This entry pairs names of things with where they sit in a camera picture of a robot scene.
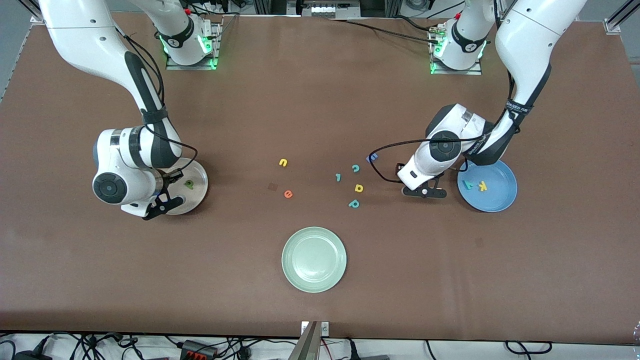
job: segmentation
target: light green plate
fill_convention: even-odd
[[[336,285],[347,268],[340,238],[324,227],[306,227],[293,234],[282,251],[282,270],[289,282],[307,293]]]

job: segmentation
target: brown tabletop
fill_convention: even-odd
[[[160,57],[144,15],[115,19]],[[518,198],[480,213],[452,172],[446,199],[407,198],[365,157],[420,138],[447,104],[495,121],[507,76],[493,45],[482,76],[437,76],[423,43],[323,19],[236,19],[218,70],[163,72],[208,195],[145,222],[91,188],[96,137],[140,124],[135,103],[66,64],[36,26],[0,103],[0,328],[295,336],[301,320],[328,320],[334,337],[631,343],[640,94],[620,38],[599,23],[572,25],[552,65],[503,158]],[[392,176],[415,148],[376,163]],[[291,286],[280,264],[290,235],[312,225],[349,258],[319,294]]]

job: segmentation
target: blue plate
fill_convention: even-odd
[[[478,166],[469,161],[468,166],[467,171],[458,172],[458,189],[469,205],[496,213],[513,204],[518,195],[518,183],[507,164],[498,161],[493,165]],[[486,185],[483,192],[480,191],[481,181]]]

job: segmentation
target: black strap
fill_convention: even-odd
[[[161,109],[158,109],[158,110],[147,111],[144,109],[140,109],[140,111],[142,112],[142,123],[144,125],[156,124],[164,120],[164,118],[169,117],[169,113],[166,110],[166,106],[163,106]]]
[[[469,40],[458,32],[457,22],[453,24],[453,27],[451,28],[451,34],[453,35],[453,40],[455,40],[458,43],[458,45],[460,45],[460,47],[462,48],[463,53],[473,53],[478,47],[482,46],[482,44],[486,40],[486,37],[489,36],[487,34],[485,37],[483,37],[480,40],[476,40],[476,41]]]
[[[513,120],[513,123],[516,124],[516,126],[519,127],[524,120],[524,117],[531,113],[533,105],[527,106],[509,99],[504,105],[504,108],[509,112],[509,118]]]
[[[170,47],[174,47],[174,48],[182,47],[184,42],[189,37],[191,37],[191,35],[193,34],[193,29],[194,29],[193,20],[191,20],[190,17],[187,17],[187,19],[189,19],[189,24],[187,24],[187,28],[182,30],[182,32],[179,33],[179,34],[169,36],[169,35],[165,35],[165,34],[161,33],[160,31],[158,31],[158,34],[160,35],[160,38],[164,41],[165,44],[169,45]]]
[[[142,126],[136,126],[129,132],[129,154],[138,168],[148,168],[140,155],[140,130],[142,128]]]

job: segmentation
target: electrical wire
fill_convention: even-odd
[[[259,343],[260,341],[262,341],[262,339],[256,340],[256,341],[254,341],[253,343],[250,343],[249,345],[246,345],[246,346],[244,346],[244,347],[245,347],[245,348],[250,348],[250,347],[254,346],[255,344]],[[235,357],[235,356],[236,356],[236,354],[237,354],[239,351],[240,351],[240,350],[238,350],[238,351],[234,351],[231,355],[227,355],[226,357],[223,357],[221,360],[227,360],[227,359],[230,359],[230,358],[232,358],[232,357]]]
[[[170,337],[168,337],[167,335],[164,336],[167,340],[169,340],[170,343],[174,344],[175,346],[178,346],[178,343],[176,341],[171,340]]]
[[[376,168],[376,165],[374,164],[371,156],[373,156],[373,154],[375,154],[378,151],[381,151],[381,150],[384,150],[384,149],[388,149],[390,147],[407,145],[409,143],[422,143],[422,142],[435,142],[435,143],[440,143],[440,142],[469,142],[469,141],[479,140],[485,135],[487,135],[487,134],[482,134],[480,136],[476,136],[475,138],[468,138],[468,139],[430,139],[430,138],[427,138],[427,139],[417,139],[417,140],[408,140],[408,141],[404,141],[404,142],[390,143],[390,144],[385,145],[383,147],[379,147],[376,150],[373,150],[369,154],[369,156],[367,158],[369,159],[369,164],[371,164],[371,167],[373,168],[373,170],[378,174],[378,176],[380,176],[382,178],[382,180],[388,181],[390,183],[403,184],[403,182],[400,181],[400,180],[387,179],[384,175],[382,175],[382,173],[380,173],[378,168]]]
[[[495,27],[496,29],[500,29],[500,26],[502,25],[502,17],[500,16],[500,13],[498,11],[498,0],[493,0],[493,16],[495,17]],[[507,70],[507,78],[509,79],[509,95],[507,96],[508,100],[513,100],[513,89],[515,87],[515,80],[513,79],[513,76],[511,75],[511,72],[509,70]],[[500,117],[498,118],[498,121],[496,121],[496,125],[500,122],[500,120],[502,120],[502,118],[504,117],[504,114],[507,112],[507,109],[504,108],[504,110],[502,111],[502,113],[500,114]],[[511,120],[515,119],[515,114],[513,113],[509,113],[509,118]],[[520,126],[515,125],[516,129],[514,134],[518,134],[520,133]]]
[[[430,18],[434,17],[435,15],[439,15],[439,14],[441,14],[441,13],[444,13],[445,11],[447,11],[447,10],[451,10],[451,9],[453,9],[453,8],[455,8],[455,7],[458,7],[458,6],[460,6],[460,5],[464,4],[464,3],[465,3],[464,1],[460,1],[459,3],[457,3],[457,4],[455,4],[455,5],[451,5],[450,7],[446,8],[446,9],[442,9],[442,10],[440,10],[439,12],[432,13],[431,15],[429,15],[429,16],[427,16],[427,17],[425,17],[425,19],[430,19]]]
[[[235,13],[235,14],[234,14],[234,16],[232,16],[232,17],[231,17],[231,20],[229,20],[229,23],[228,23],[224,28],[222,28],[222,31],[220,31],[220,35],[219,35],[219,36],[222,36],[222,34],[224,34],[224,33],[225,33],[225,31],[226,31],[229,27],[231,27],[231,24],[233,24],[233,23],[234,23],[234,20],[235,20],[235,19],[236,19],[236,17],[238,17],[238,16],[240,16],[240,14],[239,14],[239,13]]]
[[[3,340],[3,341],[0,341],[0,345],[2,345],[2,344],[11,345],[11,348],[12,348],[11,360],[15,359],[15,343],[13,341],[11,341],[11,340]]]
[[[425,340],[425,342],[427,343],[427,350],[429,350],[429,356],[431,356],[431,358],[433,360],[438,360],[436,359],[436,357],[433,355],[433,351],[431,351],[431,345],[429,344],[429,340]]]
[[[215,344],[205,345],[205,346],[203,346],[203,347],[200,347],[200,348],[196,349],[194,352],[199,352],[199,351],[204,350],[204,349],[206,349],[206,348],[216,347],[216,346],[218,346],[218,345],[222,345],[222,344],[224,344],[224,343],[229,344],[229,339],[227,338],[227,340],[222,341],[222,342],[220,342],[220,343],[215,343]],[[228,352],[228,350],[229,350],[229,348],[227,347],[227,349],[224,351],[224,354],[226,354],[226,353]]]
[[[509,346],[509,343],[516,343],[516,344],[518,344],[518,345],[522,348],[522,350],[523,350],[523,351],[516,351],[516,350],[513,350],[513,349]],[[505,346],[507,346],[507,350],[509,350],[509,352],[511,352],[512,354],[516,354],[516,355],[518,355],[518,356],[520,356],[520,355],[526,355],[526,356],[527,356],[527,360],[531,360],[531,356],[532,356],[532,355],[544,355],[544,354],[548,354],[548,353],[551,351],[551,349],[554,347],[554,346],[553,346],[553,343],[552,343],[551,341],[542,341],[541,343],[543,343],[543,344],[547,344],[547,345],[549,345],[549,347],[548,347],[548,348],[546,348],[545,350],[542,350],[542,351],[529,351],[529,349],[527,349],[527,347],[525,347],[525,346],[524,346],[524,344],[523,344],[523,343],[521,343],[520,341],[517,341],[517,340],[516,340],[516,341],[513,341],[513,340],[507,340],[507,341],[505,341],[505,342],[504,342],[504,344],[505,344]]]
[[[211,10],[207,10],[205,8],[201,8],[199,6],[195,6],[194,4],[189,4],[189,5],[191,5],[191,7],[193,7],[193,8],[196,8],[196,9],[198,9],[200,11],[205,12],[205,13],[209,13],[211,15],[240,15],[239,12],[218,13],[218,12],[212,12]]]
[[[431,15],[429,15],[429,16],[427,16],[427,17],[425,17],[425,19],[430,19],[430,18],[434,17],[435,15],[439,15],[439,14],[441,14],[441,13],[444,13],[445,11],[447,11],[447,10],[451,10],[451,9],[453,9],[453,8],[455,8],[455,7],[457,7],[457,6],[460,6],[460,5],[464,4],[464,3],[465,3],[464,1],[460,1],[459,3],[457,3],[457,4],[455,4],[455,5],[451,5],[451,6],[450,6],[450,7],[448,7],[448,8],[444,8],[444,9],[440,10],[439,12],[432,13]],[[411,17],[413,17],[413,18],[419,17],[420,15],[422,15],[423,13],[426,13],[427,11],[429,11],[429,10],[424,10],[423,12],[421,12],[421,13],[419,13],[419,14],[417,14],[417,15],[413,15],[413,16],[411,16]]]
[[[121,33],[119,30],[117,30],[120,35],[122,37],[124,37],[126,39],[126,41],[128,41],[128,43],[131,45],[131,47],[134,48],[134,50],[137,52],[138,56],[140,58],[142,58],[142,60],[151,68],[151,71],[154,73],[154,75],[156,75],[157,78],[157,82],[158,82],[158,87],[159,89],[156,89],[156,92],[158,93],[158,96],[160,97],[160,103],[162,106],[164,106],[164,81],[162,78],[162,73],[160,72],[160,67],[158,66],[156,60],[154,59],[154,57],[147,51],[147,49],[145,49],[142,45],[140,45],[139,43],[137,43],[135,40],[133,40],[129,35],[123,34]],[[144,58],[144,56],[142,56],[140,54],[140,52],[137,50],[137,48],[140,48],[150,59],[151,62],[154,64],[153,67],[151,67],[151,65],[149,64],[149,62]],[[170,139],[162,134],[156,133],[155,131],[151,130],[151,128],[149,128],[149,126],[147,124],[145,124],[145,128],[147,129],[147,131],[149,131],[150,133],[152,133],[154,136],[157,136],[158,138],[166,141],[166,142],[170,142],[170,143],[174,143],[176,145],[179,146],[183,146],[186,147],[188,149],[191,149],[193,151],[193,156],[189,159],[189,161],[187,162],[186,165],[184,165],[183,167],[180,167],[178,170],[182,171],[184,170],[186,167],[188,167],[189,165],[191,165],[191,163],[196,160],[196,157],[198,156],[198,149],[196,149],[195,147],[191,146],[191,145],[187,145],[183,142],[179,142],[173,139]]]
[[[270,339],[257,339],[257,338],[248,338],[245,339],[247,341],[250,340],[262,340],[262,341],[267,341],[268,343],[274,343],[274,344],[278,344],[278,343],[287,343],[287,344],[291,344],[291,345],[297,345],[295,342],[293,341],[289,341],[289,340],[270,340]]]
[[[133,350],[136,353],[136,355],[138,356],[138,359],[145,360],[145,358],[142,355],[142,352],[140,350],[138,350],[138,348],[136,347],[135,344],[131,344],[130,347],[127,347],[126,349],[124,349],[124,351],[122,352],[121,360],[124,360],[124,355],[126,355],[127,351],[129,351],[129,350]]]
[[[375,31],[381,31],[383,33],[391,34],[391,35],[394,35],[394,36],[397,36],[397,37],[408,38],[408,39],[418,40],[418,41],[424,41],[424,42],[428,42],[430,44],[437,44],[438,43],[436,40],[413,37],[413,36],[407,35],[407,34],[400,34],[400,33],[394,32],[394,31],[389,31],[387,29],[381,29],[381,28],[377,28],[375,26],[362,24],[361,22],[353,22],[353,21],[349,21],[349,20],[337,20],[337,21],[346,22],[347,24],[354,24],[354,25],[358,25],[358,26],[363,26],[363,27],[368,28],[368,29],[372,29],[372,30],[375,30]]]
[[[93,354],[93,360],[106,360],[104,355],[102,355],[102,353],[100,353],[100,350],[98,350],[98,344],[110,338],[112,338],[112,336],[110,336],[109,334],[104,335],[101,338],[96,338],[95,335],[91,335],[88,338],[87,335],[80,336],[79,344],[82,346],[82,350],[84,352],[82,360],[92,360],[90,353]],[[73,357],[71,359],[75,359],[75,353],[76,351],[74,350],[74,352],[72,353]]]
[[[322,345],[326,349],[326,353],[329,355],[329,360],[333,360],[333,356],[331,356],[331,352],[329,351],[329,347],[326,345],[326,341],[322,339]]]
[[[406,17],[404,15],[396,15],[393,18],[394,19],[403,19],[403,20],[408,22],[411,26],[413,26],[416,29],[427,31],[427,32],[429,31],[429,28],[425,28],[424,26],[420,26],[420,25],[416,24],[415,22],[413,22],[413,20],[409,19],[408,17]]]

